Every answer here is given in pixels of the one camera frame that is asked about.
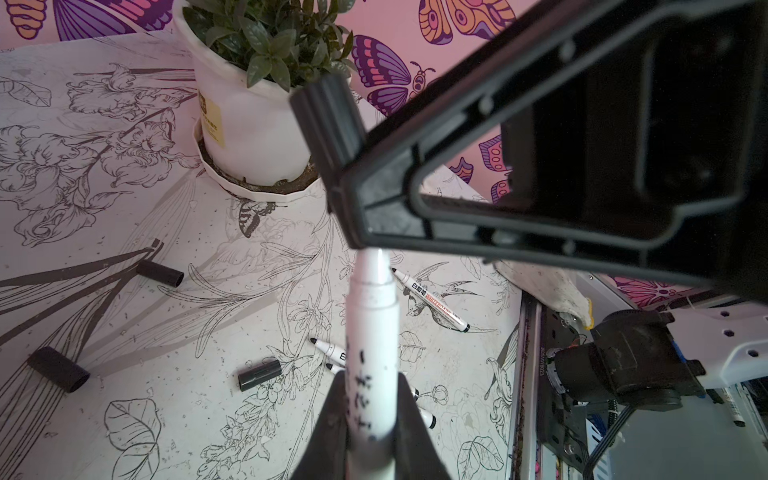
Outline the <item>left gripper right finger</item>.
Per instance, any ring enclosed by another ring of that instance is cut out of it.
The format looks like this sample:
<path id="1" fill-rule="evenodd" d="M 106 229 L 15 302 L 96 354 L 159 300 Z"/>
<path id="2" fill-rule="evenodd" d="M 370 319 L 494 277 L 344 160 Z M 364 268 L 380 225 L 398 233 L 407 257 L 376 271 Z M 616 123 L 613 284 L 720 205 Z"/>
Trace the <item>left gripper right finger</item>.
<path id="1" fill-rule="evenodd" d="M 450 479 L 402 373 L 398 375 L 394 459 L 396 479 Z"/>

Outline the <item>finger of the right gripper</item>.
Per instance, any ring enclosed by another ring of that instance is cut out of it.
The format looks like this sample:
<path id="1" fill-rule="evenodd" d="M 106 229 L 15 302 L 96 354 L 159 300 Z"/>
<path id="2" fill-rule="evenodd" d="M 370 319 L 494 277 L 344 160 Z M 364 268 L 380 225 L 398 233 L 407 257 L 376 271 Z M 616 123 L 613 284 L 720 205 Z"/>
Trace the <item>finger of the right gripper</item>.
<path id="1" fill-rule="evenodd" d="M 290 104 L 352 248 L 767 296 L 763 1 L 543 1 L 372 130 Z"/>

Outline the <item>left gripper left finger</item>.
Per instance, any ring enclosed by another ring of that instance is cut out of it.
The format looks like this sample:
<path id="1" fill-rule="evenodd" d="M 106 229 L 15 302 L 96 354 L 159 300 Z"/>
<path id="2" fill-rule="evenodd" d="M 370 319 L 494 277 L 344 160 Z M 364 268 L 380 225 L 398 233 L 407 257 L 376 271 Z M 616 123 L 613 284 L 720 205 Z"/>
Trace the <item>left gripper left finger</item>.
<path id="1" fill-rule="evenodd" d="M 291 480 L 346 476 L 347 423 L 345 372 L 335 375 L 305 452 Z"/>

